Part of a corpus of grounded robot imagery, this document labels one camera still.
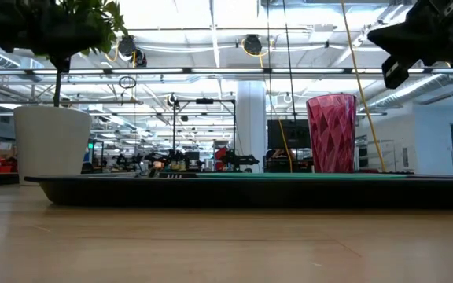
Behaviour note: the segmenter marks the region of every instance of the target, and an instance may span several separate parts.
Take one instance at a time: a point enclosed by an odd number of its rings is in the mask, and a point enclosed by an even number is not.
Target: white pot
[[[56,107],[24,106],[14,110],[20,184],[25,176],[78,175],[92,120],[84,112]]]

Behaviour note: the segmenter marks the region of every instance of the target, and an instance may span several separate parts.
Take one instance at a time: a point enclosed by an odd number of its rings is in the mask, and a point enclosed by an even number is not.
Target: red vase
[[[354,171],[355,96],[331,94],[307,101],[314,168],[319,173]]]

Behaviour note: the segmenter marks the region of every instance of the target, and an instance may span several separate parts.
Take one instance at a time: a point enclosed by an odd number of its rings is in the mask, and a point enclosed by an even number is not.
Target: column
[[[253,173],[263,173],[263,157],[267,152],[264,81],[238,82],[236,100],[235,151],[238,155],[252,154],[260,161],[258,165],[241,166],[241,169],[251,168]]]

